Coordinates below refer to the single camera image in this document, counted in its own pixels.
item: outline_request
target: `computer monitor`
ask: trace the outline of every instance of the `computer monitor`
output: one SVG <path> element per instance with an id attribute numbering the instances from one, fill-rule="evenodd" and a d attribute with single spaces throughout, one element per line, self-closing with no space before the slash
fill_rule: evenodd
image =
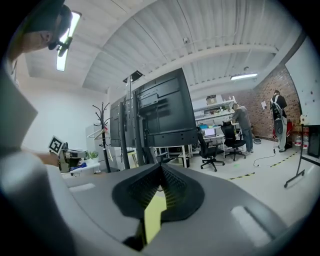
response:
<path id="1" fill-rule="evenodd" d="M 162 75 L 133 91 L 137 93 L 142 147 L 171 147 L 198 143 L 195 115 L 182 68 Z M 119 102 L 124 104 L 125 140 L 135 147 L 130 100 L 110 107 L 111 146 L 120 146 Z"/>
<path id="2" fill-rule="evenodd" d="M 215 128 L 209 128 L 209 129 L 204 129 L 204 136 L 205 137 L 212 137 L 216 135 L 216 129 Z"/>

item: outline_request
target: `ceiling light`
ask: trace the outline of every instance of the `ceiling light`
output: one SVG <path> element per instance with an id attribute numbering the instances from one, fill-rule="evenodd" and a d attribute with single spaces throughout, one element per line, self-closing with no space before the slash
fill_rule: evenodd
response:
<path id="1" fill-rule="evenodd" d="M 72 11 L 72 21 L 70 28 L 59 38 L 60 43 L 56 57 L 56 69 L 58 71 L 65 71 L 68 49 L 72 42 L 72 36 L 75 32 L 76 26 L 81 18 L 81 13 Z"/>
<path id="2" fill-rule="evenodd" d="M 231 80 L 238 80 L 238 79 L 243 79 L 243 78 L 254 78 L 256 77 L 258 74 L 254 73 L 254 74 L 241 74 L 241 75 L 234 75 L 231 76 Z"/>
<path id="3" fill-rule="evenodd" d="M 67 60 L 68 50 L 64 52 L 62 57 L 57 56 L 56 58 L 56 69 L 59 71 L 65 71 L 66 60 Z"/>
<path id="4" fill-rule="evenodd" d="M 76 29 L 76 26 L 80 20 L 80 17 L 81 17 L 81 14 L 79 12 L 72 12 L 72 21 L 71 21 L 71 26 L 70 26 L 70 30 L 69 30 L 69 37 L 72 37 L 74 32 L 75 32 L 75 29 Z"/>

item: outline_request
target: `man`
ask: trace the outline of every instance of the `man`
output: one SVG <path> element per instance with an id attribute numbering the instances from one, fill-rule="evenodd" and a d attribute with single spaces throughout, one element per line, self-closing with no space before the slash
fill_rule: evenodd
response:
<path id="1" fill-rule="evenodd" d="M 270 100 L 270 110 L 272 110 L 273 121 L 275 121 L 278 118 L 282 119 L 282 134 L 277 135 L 279 141 L 278 148 L 280 149 L 280 153 L 286 151 L 285 146 L 287 140 L 287 115 L 284 110 L 286 106 L 287 103 L 285 98 L 280 95 L 280 92 L 278 90 L 275 90 L 274 95 Z"/>
<path id="2" fill-rule="evenodd" d="M 21 29 L 16 32 L 7 52 L 7 70 L 18 86 L 16 80 L 17 59 L 23 53 L 30 53 L 48 47 L 53 50 L 59 38 L 70 28 L 71 10 L 64 5 L 65 0 L 47 0 L 39 10 L 28 16 Z M 58 166 L 59 159 L 54 153 L 34 152 L 46 165 Z"/>
<path id="3" fill-rule="evenodd" d="M 248 156 L 250 155 L 250 153 L 254 152 L 254 144 L 251 133 L 251 122 L 248 116 L 248 111 L 245 106 L 240 106 L 238 103 L 234 103 L 232 109 L 234 110 L 234 114 L 231 118 L 227 118 L 226 122 L 230 122 L 231 120 L 238 120 L 246 146 L 246 152 L 244 152 L 244 155 Z"/>

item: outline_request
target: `black office chair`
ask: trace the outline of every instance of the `black office chair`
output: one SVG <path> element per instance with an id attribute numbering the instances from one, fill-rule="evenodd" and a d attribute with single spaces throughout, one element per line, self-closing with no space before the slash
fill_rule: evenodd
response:
<path id="1" fill-rule="evenodd" d="M 205 142 L 204 137 L 201 133 L 201 130 L 198 129 L 198 140 L 200 142 L 200 156 L 204 159 L 202 160 L 202 165 L 200 166 L 201 169 L 204 168 L 204 166 L 212 164 L 214 167 L 214 171 L 217 171 L 217 168 L 214 163 L 222 163 L 222 165 L 225 165 L 225 162 L 216 160 L 217 154 L 223 153 L 224 151 L 218 148 L 218 145 L 221 145 L 222 143 L 216 144 L 214 147 L 209 147 L 209 142 Z"/>
<path id="2" fill-rule="evenodd" d="M 237 151 L 239 147 L 246 144 L 246 142 L 242 139 L 236 140 L 234 126 L 232 124 L 222 125 L 221 130 L 225 137 L 224 144 L 227 147 L 234 149 L 233 151 L 230 152 L 230 155 L 233 155 L 233 161 L 236 161 L 236 155 L 244 156 L 244 159 L 246 159 L 246 156 L 242 152 Z"/>

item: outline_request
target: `white shelf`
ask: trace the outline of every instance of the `white shelf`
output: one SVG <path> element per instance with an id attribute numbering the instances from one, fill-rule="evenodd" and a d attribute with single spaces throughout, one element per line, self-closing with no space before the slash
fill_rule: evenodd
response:
<path id="1" fill-rule="evenodd" d="M 225 110 L 225 111 L 222 111 L 217 114 L 208 114 L 203 117 L 196 118 L 195 120 L 200 121 L 200 120 L 206 120 L 206 119 L 211 119 L 211 118 L 219 118 L 219 117 L 229 116 L 229 115 L 233 115 L 233 114 L 234 114 L 234 111 Z"/>
<path id="2" fill-rule="evenodd" d="M 193 112 L 199 112 L 199 111 L 204 111 L 204 110 L 217 109 L 217 108 L 220 108 L 220 107 L 222 107 L 222 106 L 227 106 L 227 105 L 229 105 L 229 104 L 232 103 L 232 102 L 235 102 L 235 100 L 234 100 L 234 99 L 231 99 L 231 100 L 226 100 L 226 101 L 223 101 L 223 102 L 211 104 L 211 105 L 208 105 L 208 106 L 200 107 L 200 108 L 194 109 Z"/>

